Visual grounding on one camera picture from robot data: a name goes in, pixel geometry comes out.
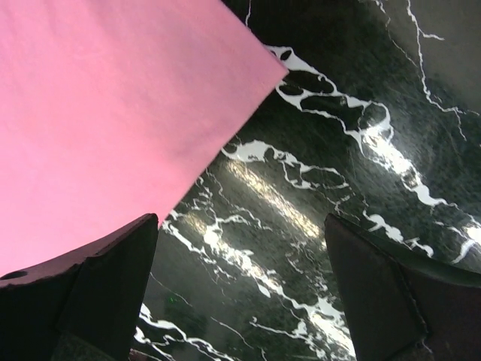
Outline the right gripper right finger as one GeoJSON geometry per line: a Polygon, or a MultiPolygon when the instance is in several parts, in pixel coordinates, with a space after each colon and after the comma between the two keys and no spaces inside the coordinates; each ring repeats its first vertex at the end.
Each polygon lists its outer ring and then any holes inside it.
{"type": "Polygon", "coordinates": [[[325,242],[358,360],[478,360],[480,275],[329,214],[325,242]]]}

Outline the pink t shirt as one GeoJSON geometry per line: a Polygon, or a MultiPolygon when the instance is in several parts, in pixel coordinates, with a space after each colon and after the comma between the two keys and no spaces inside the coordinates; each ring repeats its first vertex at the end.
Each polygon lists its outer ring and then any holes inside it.
{"type": "Polygon", "coordinates": [[[3,1],[2,274],[165,217],[286,73],[220,1],[3,1]]]}

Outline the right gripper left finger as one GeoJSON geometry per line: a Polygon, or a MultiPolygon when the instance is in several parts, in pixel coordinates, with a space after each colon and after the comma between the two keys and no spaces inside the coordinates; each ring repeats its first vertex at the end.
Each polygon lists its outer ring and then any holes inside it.
{"type": "Polygon", "coordinates": [[[1,278],[1,358],[126,360],[156,252],[158,217],[1,278]]]}

